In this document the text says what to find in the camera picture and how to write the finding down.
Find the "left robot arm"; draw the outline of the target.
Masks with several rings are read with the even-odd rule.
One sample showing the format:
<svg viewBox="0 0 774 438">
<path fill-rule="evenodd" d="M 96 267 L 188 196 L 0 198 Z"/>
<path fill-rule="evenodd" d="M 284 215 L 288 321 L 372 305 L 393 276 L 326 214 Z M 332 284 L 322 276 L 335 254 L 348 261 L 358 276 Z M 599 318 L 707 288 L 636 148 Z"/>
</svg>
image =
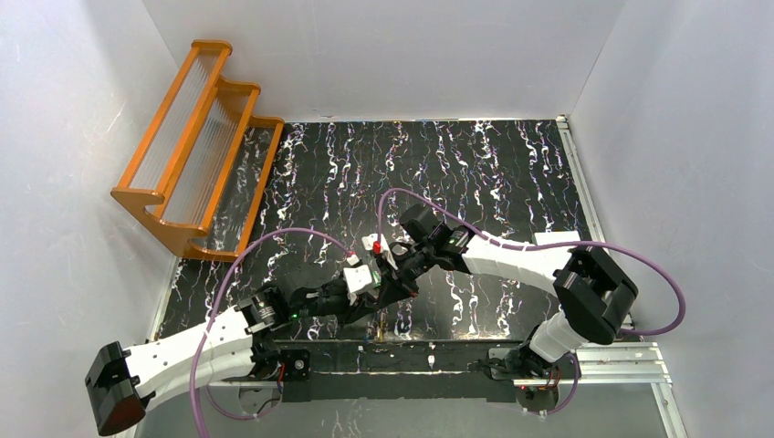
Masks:
<svg viewBox="0 0 774 438">
<path fill-rule="evenodd" d="M 98 434 L 124 432 L 160 404 L 216 381 L 255 377 L 283 387 L 305 378 L 308 354 L 280 349 L 279 331 L 302 317 L 356 321 L 379 309 L 382 286 L 376 276 L 351 268 L 292 294 L 268 283 L 213 321 L 141 345 L 101 347 L 85 377 Z"/>
</svg>

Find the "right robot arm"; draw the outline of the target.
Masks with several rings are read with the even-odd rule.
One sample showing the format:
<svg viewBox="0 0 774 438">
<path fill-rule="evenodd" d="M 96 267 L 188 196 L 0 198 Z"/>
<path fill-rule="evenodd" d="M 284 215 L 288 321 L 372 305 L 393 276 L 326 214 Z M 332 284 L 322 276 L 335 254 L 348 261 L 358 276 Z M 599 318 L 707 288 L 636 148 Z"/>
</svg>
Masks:
<svg viewBox="0 0 774 438">
<path fill-rule="evenodd" d="M 555 296 L 560 311 L 536 326 L 501 363 L 515 370 L 547 368 L 588 343 L 612 344 L 638 290 L 610 255 L 593 243 L 556 242 L 543 249 L 518 250 L 496 244 L 466 225 L 450 227 L 431 208 L 415 204 L 399 218 L 412 242 L 392 262 L 378 262 L 386 278 L 383 304 L 411 296 L 416 280 L 432 268 L 515 280 Z"/>
</svg>

